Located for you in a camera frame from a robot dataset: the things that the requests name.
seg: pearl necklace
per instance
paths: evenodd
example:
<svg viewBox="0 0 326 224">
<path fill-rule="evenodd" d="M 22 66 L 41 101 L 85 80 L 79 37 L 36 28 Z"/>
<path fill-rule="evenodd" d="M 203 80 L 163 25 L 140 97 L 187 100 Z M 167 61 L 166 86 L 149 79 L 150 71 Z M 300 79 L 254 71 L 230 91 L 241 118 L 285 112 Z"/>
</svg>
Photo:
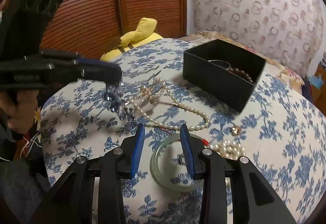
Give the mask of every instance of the pearl necklace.
<svg viewBox="0 0 326 224">
<path fill-rule="evenodd" d="M 154 90 L 154 85 L 156 84 L 161 84 L 161 88 L 158 90 L 158 95 L 153 95 L 153 90 Z M 206 115 L 205 112 L 193 108 L 193 107 L 189 107 L 186 106 L 184 104 L 181 104 L 176 97 L 174 97 L 172 95 L 171 90 L 166 86 L 166 82 L 165 79 L 161 79 L 160 77 L 155 78 L 153 80 L 153 84 L 149 85 L 148 87 L 146 86 L 141 86 L 140 87 L 140 91 L 138 91 L 135 95 L 130 96 L 129 97 L 129 102 L 130 104 L 133 104 L 133 107 L 135 110 L 138 110 L 149 122 L 152 122 L 154 125 L 160 127 L 160 128 L 164 128 L 164 129 L 169 129 L 169 130 L 176 130 L 179 131 L 180 130 L 180 126 L 170 126 L 168 124 L 163 124 L 163 123 L 159 123 L 158 121 L 154 120 L 153 118 L 151 118 L 150 116 L 147 115 L 147 113 L 145 113 L 134 101 L 137 99 L 141 99 L 141 98 L 145 98 L 147 97 L 149 99 L 149 101 L 152 104 L 157 104 L 159 98 L 163 95 L 164 91 L 167 92 L 168 96 L 171 97 L 172 101 L 178 106 L 181 107 L 187 111 L 193 112 L 201 117 L 203 117 L 205 119 L 205 124 L 204 125 L 197 125 L 197 126 L 187 126 L 189 131 L 198 131 L 198 130 L 203 130 L 204 128 L 208 127 L 208 124 L 210 122 L 208 115 Z"/>
</svg>

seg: yellow stuffed toy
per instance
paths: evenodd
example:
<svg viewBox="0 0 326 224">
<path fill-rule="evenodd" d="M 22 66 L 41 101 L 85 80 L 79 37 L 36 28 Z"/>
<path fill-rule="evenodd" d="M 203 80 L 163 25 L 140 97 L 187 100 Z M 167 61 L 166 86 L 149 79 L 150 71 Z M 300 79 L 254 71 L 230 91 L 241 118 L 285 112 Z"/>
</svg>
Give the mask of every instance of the yellow stuffed toy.
<svg viewBox="0 0 326 224">
<path fill-rule="evenodd" d="M 124 34 L 120 40 L 120 46 L 113 47 L 108 53 L 102 55 L 100 60 L 108 61 L 114 57 L 120 55 L 121 53 L 130 50 L 130 48 L 136 48 L 140 45 L 146 44 L 156 39 L 161 39 L 157 33 L 154 33 L 157 21 L 153 18 L 143 17 L 136 28 L 135 31 L 128 32 Z"/>
</svg>

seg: patterned wallpaper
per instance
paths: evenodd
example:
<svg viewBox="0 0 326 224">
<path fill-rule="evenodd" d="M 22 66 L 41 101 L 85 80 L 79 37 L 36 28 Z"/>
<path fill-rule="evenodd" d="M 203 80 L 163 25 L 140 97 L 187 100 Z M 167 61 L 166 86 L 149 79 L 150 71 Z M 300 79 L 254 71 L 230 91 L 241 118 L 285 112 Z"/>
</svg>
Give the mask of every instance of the patterned wallpaper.
<svg viewBox="0 0 326 224">
<path fill-rule="evenodd" d="M 194 0 L 195 29 L 212 30 L 301 76 L 323 37 L 319 0 Z"/>
</svg>

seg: human hand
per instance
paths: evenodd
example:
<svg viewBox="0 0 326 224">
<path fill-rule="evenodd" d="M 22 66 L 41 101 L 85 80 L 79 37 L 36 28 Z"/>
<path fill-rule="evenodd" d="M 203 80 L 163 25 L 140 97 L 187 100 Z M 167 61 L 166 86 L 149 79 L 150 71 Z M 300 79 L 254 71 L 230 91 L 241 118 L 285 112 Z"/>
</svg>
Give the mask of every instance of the human hand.
<svg viewBox="0 0 326 224">
<path fill-rule="evenodd" d="M 0 109 L 10 118 L 8 127 L 19 134 L 25 134 L 33 126 L 37 108 L 36 90 L 21 90 L 17 92 L 16 106 L 6 92 L 0 92 Z"/>
</svg>

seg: black box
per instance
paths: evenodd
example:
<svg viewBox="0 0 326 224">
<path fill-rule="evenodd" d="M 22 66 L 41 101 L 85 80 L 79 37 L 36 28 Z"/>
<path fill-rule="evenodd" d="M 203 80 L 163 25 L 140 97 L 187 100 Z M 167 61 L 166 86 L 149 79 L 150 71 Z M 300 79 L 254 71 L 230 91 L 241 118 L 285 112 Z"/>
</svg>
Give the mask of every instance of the black box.
<svg viewBox="0 0 326 224">
<path fill-rule="evenodd" d="M 253 84 L 208 60 L 228 62 L 244 70 Z M 217 99 L 241 112 L 249 100 L 266 60 L 222 40 L 213 40 L 184 52 L 183 77 Z"/>
</svg>

